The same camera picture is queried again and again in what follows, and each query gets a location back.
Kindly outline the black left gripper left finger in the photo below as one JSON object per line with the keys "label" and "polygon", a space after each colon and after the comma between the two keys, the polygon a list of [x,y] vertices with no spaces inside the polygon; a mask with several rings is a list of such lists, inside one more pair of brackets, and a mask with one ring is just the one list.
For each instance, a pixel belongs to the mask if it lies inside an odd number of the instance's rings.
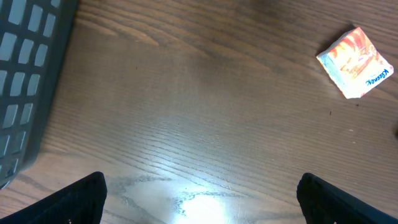
{"label": "black left gripper left finger", "polygon": [[104,175],[97,171],[2,218],[1,224],[99,224],[106,196]]}

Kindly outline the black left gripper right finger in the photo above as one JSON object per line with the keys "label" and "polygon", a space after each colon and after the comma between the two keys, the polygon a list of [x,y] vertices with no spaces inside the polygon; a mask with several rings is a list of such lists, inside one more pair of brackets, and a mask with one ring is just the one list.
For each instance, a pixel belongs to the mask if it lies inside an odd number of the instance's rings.
{"label": "black left gripper right finger", "polygon": [[298,183],[297,200],[307,223],[397,223],[396,218],[311,173]]}

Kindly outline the small orange snack box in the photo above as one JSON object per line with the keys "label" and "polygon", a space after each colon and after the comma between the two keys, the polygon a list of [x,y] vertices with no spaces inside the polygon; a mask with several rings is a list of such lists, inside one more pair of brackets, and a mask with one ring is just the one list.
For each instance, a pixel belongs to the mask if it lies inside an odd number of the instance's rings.
{"label": "small orange snack box", "polygon": [[362,28],[345,32],[317,55],[345,98],[360,98],[394,73]]}

